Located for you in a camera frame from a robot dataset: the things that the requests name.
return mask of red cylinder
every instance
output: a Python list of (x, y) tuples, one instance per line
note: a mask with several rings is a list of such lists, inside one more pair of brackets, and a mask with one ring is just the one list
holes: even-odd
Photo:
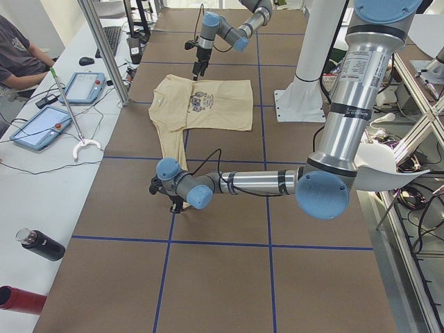
[(9, 286), (0, 287), (0, 309), (40, 315), (45, 301), (46, 296), (38, 293)]

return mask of computer mouse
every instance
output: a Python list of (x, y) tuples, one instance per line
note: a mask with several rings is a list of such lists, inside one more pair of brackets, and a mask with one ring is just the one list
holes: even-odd
[(86, 66), (86, 65), (94, 64), (94, 59), (93, 58), (89, 58), (89, 57), (82, 57), (78, 61), (78, 64), (80, 66)]

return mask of blue and white device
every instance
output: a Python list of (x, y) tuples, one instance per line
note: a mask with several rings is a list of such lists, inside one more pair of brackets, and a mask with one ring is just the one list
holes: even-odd
[(76, 72), (65, 88), (65, 95), (69, 103), (92, 104), (100, 96), (105, 84), (104, 73)]
[(71, 123), (65, 110), (47, 105), (9, 138), (34, 151), (47, 147)]

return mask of blue cap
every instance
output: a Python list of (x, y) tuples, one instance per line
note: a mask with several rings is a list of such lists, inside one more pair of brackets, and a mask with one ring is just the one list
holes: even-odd
[(170, 180), (176, 177), (181, 168), (177, 159), (167, 157), (159, 161), (155, 168), (155, 172), (160, 180)]
[(220, 17), (215, 12), (206, 12), (203, 16), (203, 23), (206, 26), (218, 26)]
[(207, 185), (198, 185), (188, 192), (187, 202), (191, 206), (201, 210), (207, 207), (212, 198), (213, 191)]
[(248, 39), (245, 37), (239, 38), (233, 45), (233, 49), (242, 52), (248, 45)]
[(372, 24), (390, 24), (416, 12), (422, 0), (355, 0), (355, 12)]
[(308, 215), (321, 220), (334, 219), (348, 207), (347, 185), (336, 175), (312, 171), (296, 184), (296, 201)]

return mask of white desk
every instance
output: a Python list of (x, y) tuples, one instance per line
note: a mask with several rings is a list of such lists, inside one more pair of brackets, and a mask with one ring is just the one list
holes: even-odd
[[(103, 20), (102, 24), (121, 26), (125, 21), (126, 19), (107, 19)], [(103, 72), (109, 80), (110, 76), (102, 59), (95, 59), (96, 62), (89, 66), (82, 67), (78, 64), (81, 57), (93, 58), (95, 52), (96, 45), (85, 22), (54, 66), (61, 82), (66, 84), (75, 71)], [(121, 35), (115, 59), (118, 66), (125, 63), (126, 59), (130, 60), (125, 33)], [(119, 69), (124, 74), (126, 66)], [(52, 84), (54, 79), (49, 74), (35, 93), (46, 91)], [(101, 97), (109, 89), (106, 87)], [(18, 117), (31, 118), (38, 111), (35, 102), (39, 99), (26, 104)], [(63, 108), (59, 102), (53, 105)], [(104, 118), (94, 139), (104, 148), (108, 144), (121, 108), (115, 90), (96, 107), (104, 114)], [(87, 107), (77, 106), (73, 109), (77, 113), (85, 108)], [(76, 118), (84, 136), (91, 138), (101, 116), (92, 108)], [(11, 126), (0, 141), (7, 140), (15, 131), (16, 128)], [(77, 137), (72, 124), (65, 132)], [(3, 163), (13, 167), (32, 172), (44, 171), (75, 164), (72, 151), (76, 144), (77, 140), (73, 137), (61, 135), (43, 151), (35, 152), (6, 142), (0, 144), (0, 157)], [(78, 164), (101, 161), (102, 157), (103, 151), (95, 146), (88, 146), (79, 150)], [(15, 234), (21, 228), (37, 229), (67, 246), (98, 168), (99, 164), (82, 165), (33, 176), (0, 165), (0, 286), (10, 285), (43, 295), (48, 294), (61, 260), (50, 262), (23, 249), (15, 241)], [(37, 319), (37, 316), (30, 314), (0, 311), (0, 332), (32, 332)]]

